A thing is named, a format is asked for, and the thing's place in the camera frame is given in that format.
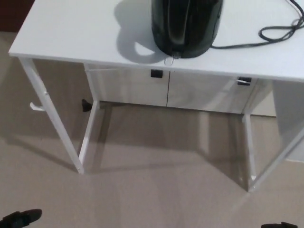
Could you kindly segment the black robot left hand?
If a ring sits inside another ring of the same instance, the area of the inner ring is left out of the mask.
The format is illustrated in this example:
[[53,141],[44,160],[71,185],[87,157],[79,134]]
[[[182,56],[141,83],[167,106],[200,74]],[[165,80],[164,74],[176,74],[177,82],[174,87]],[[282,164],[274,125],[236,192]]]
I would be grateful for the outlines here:
[[5,216],[0,221],[0,228],[22,228],[39,220],[42,216],[41,209],[31,209],[23,212],[16,211]]

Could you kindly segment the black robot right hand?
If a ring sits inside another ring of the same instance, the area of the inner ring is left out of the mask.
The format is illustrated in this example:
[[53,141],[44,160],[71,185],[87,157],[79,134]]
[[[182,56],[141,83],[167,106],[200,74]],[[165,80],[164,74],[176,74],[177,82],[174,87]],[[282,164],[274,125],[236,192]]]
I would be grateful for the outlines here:
[[295,224],[287,223],[287,222],[281,222],[281,223],[267,223],[261,225],[261,228],[299,228]]

